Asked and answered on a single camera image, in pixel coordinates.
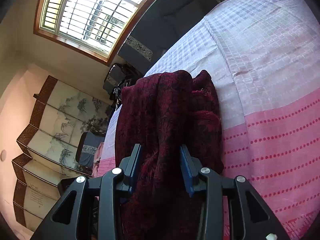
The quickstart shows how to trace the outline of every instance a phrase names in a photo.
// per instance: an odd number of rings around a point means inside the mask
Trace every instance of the red dotted line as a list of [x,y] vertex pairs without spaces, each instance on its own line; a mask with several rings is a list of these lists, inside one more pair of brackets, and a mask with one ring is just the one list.
[[276,176],[281,176],[281,175],[284,175],[284,174],[286,174],[286,173],[299,170],[300,168],[307,167],[308,165],[310,165],[310,164],[312,164],[312,163],[315,163],[315,162],[317,162],[318,160],[320,160],[320,156],[319,156],[319,157],[316,157],[315,159],[313,159],[313,160],[311,160],[311,161],[309,161],[309,163],[308,163],[308,162],[303,163],[303,164],[299,165],[298,167],[294,167],[293,169],[286,170],[286,171],[282,171],[282,172],[275,172],[274,174],[270,174],[270,175],[266,175],[266,176],[251,178],[251,179],[248,179],[248,181],[255,181],[255,180],[259,180],[259,179],[268,179],[268,178],[272,178],[272,177],[276,177]]
[[241,152],[241,151],[248,150],[248,149],[249,149],[249,147],[247,146],[247,147],[242,147],[242,148],[231,150],[231,151],[225,151],[223,154],[226,155],[226,154],[229,154],[229,153]]
[[254,125],[258,125],[258,124],[263,124],[263,123],[267,123],[267,122],[274,122],[274,121],[280,121],[280,120],[283,120],[283,119],[285,119],[285,118],[292,117],[292,116],[294,116],[295,114],[299,114],[299,113],[303,112],[304,110],[306,110],[307,108],[309,108],[309,107],[317,104],[318,102],[320,102],[320,99],[312,102],[310,105],[307,105],[307,106],[301,108],[301,110],[299,109],[299,110],[297,110],[297,111],[295,111],[295,112],[292,112],[291,114],[284,115],[284,116],[279,116],[279,117],[272,118],[272,119],[261,120],[260,122],[255,122],[255,123],[253,122],[253,123],[251,123],[251,124],[248,124],[247,126],[248,126],[248,127],[251,127],[251,126],[254,126]]
[[304,199],[304,200],[301,200],[301,201],[297,202],[296,204],[292,204],[292,205],[289,205],[289,206],[284,207],[284,208],[276,209],[276,210],[275,210],[275,213],[281,212],[281,211],[285,211],[285,210],[287,210],[287,209],[294,208],[294,207],[296,207],[296,206],[298,206],[298,205],[304,204],[306,201],[309,201],[309,200],[315,199],[316,197],[319,197],[319,195],[320,195],[320,193],[318,193],[318,194],[313,194],[311,197],[309,197],[309,198],[307,198],[307,199]]
[[313,121],[310,122],[310,123],[307,123],[306,125],[304,125],[304,126],[302,126],[302,127],[300,127],[300,128],[297,128],[297,129],[295,129],[295,130],[290,131],[289,133],[286,132],[286,133],[283,133],[282,135],[279,134],[279,135],[275,135],[275,136],[271,136],[271,137],[263,137],[263,138],[255,139],[255,140],[251,141],[250,144],[258,143],[258,142],[266,141],[266,140],[270,140],[270,139],[271,139],[271,140],[273,140],[273,139],[278,139],[278,138],[281,138],[281,137],[284,137],[284,136],[291,135],[291,134],[293,134],[293,133],[295,133],[295,132],[299,132],[299,131],[301,131],[301,130],[303,130],[303,129],[305,129],[305,128],[308,128],[309,126],[311,126],[311,125],[315,124],[316,122],[318,122],[318,120],[320,121],[320,117],[319,117],[318,119],[313,120]]
[[296,147],[296,148],[293,148],[292,150],[289,150],[289,151],[285,151],[283,153],[278,153],[278,154],[273,154],[273,155],[266,155],[265,157],[260,157],[260,158],[255,158],[255,159],[252,159],[251,162],[255,162],[255,161],[263,161],[263,160],[267,160],[267,159],[272,159],[272,157],[276,158],[276,157],[280,157],[280,156],[283,156],[283,155],[287,155],[288,153],[292,153],[292,152],[295,152],[295,151],[298,151],[302,148],[305,148],[305,147],[308,147],[308,146],[311,146],[312,144],[316,143],[319,141],[319,137],[316,138],[316,139],[313,139],[311,140],[310,142],[307,142],[305,144],[302,144],[300,145],[299,147]]
[[261,197],[263,198],[266,198],[266,197],[272,197],[272,196],[275,196],[275,195],[280,195],[280,194],[283,194],[285,192],[288,192],[288,191],[291,191],[291,190],[296,190],[297,188],[300,188],[300,187],[303,187],[304,185],[307,185],[308,183],[311,183],[311,182],[314,182],[315,180],[317,180],[319,177],[316,176],[312,179],[309,179],[309,180],[306,180],[305,182],[301,183],[301,184],[298,184],[294,187],[290,187],[290,188],[287,188],[287,189],[283,189],[283,190],[279,190],[278,192],[273,192],[273,193],[269,193],[269,194],[265,194],[265,195],[261,195]]
[[230,139],[232,139],[232,138],[236,138],[236,137],[242,136],[242,135],[244,135],[244,134],[247,134],[247,132],[238,133],[238,134],[232,135],[232,136],[230,136],[230,137],[224,137],[224,138],[222,138],[222,140],[223,140],[223,141],[230,140]]

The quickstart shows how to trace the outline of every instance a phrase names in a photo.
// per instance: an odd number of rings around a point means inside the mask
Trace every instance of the triangular cutout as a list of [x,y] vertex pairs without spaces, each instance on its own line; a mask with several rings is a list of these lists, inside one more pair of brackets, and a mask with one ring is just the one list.
[[268,214],[265,212],[263,207],[259,204],[257,199],[252,195],[250,191],[245,192],[247,203],[250,212],[250,218],[252,223],[258,223],[269,219]]
[[75,190],[71,191],[68,196],[64,199],[59,209],[52,216],[54,222],[62,224],[70,224],[73,205],[76,200],[77,192]]

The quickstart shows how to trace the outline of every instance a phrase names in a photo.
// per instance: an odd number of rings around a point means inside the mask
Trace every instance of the dark red garment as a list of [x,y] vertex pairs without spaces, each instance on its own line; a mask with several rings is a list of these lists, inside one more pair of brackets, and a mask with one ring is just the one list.
[[122,91],[116,127],[116,166],[143,147],[136,192],[121,207],[126,240],[195,240],[201,199],[187,194],[179,165],[179,146],[218,173],[221,124],[217,93],[203,70],[194,79],[179,70],[141,78]]

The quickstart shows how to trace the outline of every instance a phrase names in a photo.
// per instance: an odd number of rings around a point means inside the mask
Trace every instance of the round wall fixture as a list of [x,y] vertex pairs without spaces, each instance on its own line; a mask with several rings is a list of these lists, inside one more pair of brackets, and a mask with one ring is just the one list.
[[0,153],[0,160],[2,162],[4,162],[4,160],[6,159],[7,157],[7,151],[6,150],[2,150],[1,153]]

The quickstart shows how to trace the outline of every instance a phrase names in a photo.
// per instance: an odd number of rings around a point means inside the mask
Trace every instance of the bed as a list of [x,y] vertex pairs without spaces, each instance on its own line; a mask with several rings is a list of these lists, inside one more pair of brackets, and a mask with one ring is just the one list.
[[[304,0],[225,0],[146,73],[205,69],[216,87],[224,176],[245,176],[291,239],[320,209],[320,26]],[[97,176],[115,167],[110,120]],[[229,235],[225,211],[224,234]]]

